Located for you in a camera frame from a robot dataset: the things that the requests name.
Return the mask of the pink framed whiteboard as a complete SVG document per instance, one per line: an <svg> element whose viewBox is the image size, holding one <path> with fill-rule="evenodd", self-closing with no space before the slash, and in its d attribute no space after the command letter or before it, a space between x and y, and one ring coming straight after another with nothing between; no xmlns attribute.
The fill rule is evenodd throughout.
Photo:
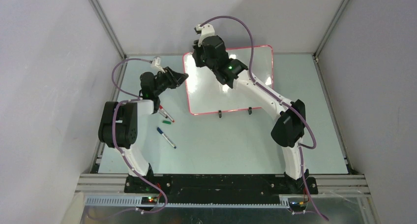
<svg viewBox="0 0 417 224"><path fill-rule="evenodd" d="M238 79L233 81L233 87L230 88L228 85L219 83L208 67L196 67L191 52L185 53L182 59L184 71L189 75L185 82L185 88L189 112L192 115L262 107L260 102L254 99L254 93L247 89L248 86L251 89L254 88L247 71L241 73ZM254 47L252 73L265 86L273 88L273 48L270 45Z"/></svg>

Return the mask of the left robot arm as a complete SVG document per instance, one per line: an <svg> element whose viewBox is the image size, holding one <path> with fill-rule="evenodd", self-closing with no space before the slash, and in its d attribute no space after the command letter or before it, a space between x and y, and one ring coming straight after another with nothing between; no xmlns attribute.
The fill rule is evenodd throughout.
<svg viewBox="0 0 417 224"><path fill-rule="evenodd" d="M139 116L150 116L160 109L159 96L167 89L181 86L189 77L168 66L158 71L144 72L140 76L140 95L135 99L121 102L108 101L104 105L98 129L98 139L109 148L120 152L131 176L139 176L136 186L142 192L151 192L155 188L155 179L149 176L150 164L139 148L134 146L137 140Z"/></svg>

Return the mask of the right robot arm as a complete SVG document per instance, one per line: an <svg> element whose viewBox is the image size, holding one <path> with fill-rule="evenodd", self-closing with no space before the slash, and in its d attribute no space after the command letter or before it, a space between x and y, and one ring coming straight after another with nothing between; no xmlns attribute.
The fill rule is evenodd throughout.
<svg viewBox="0 0 417 224"><path fill-rule="evenodd" d="M249 67L238 59L232 59L226 51L225 43L217 35L209 36L200 43L193 42L192 57L197 67L208 68L216 80L260 104L275 125L271 137L282 147L285 172L288 177L286 187L291 193L301 192L305 186L302 177L299 145L305 130L305 104L301 100L291 101L269 88L262 81L250 76Z"/></svg>

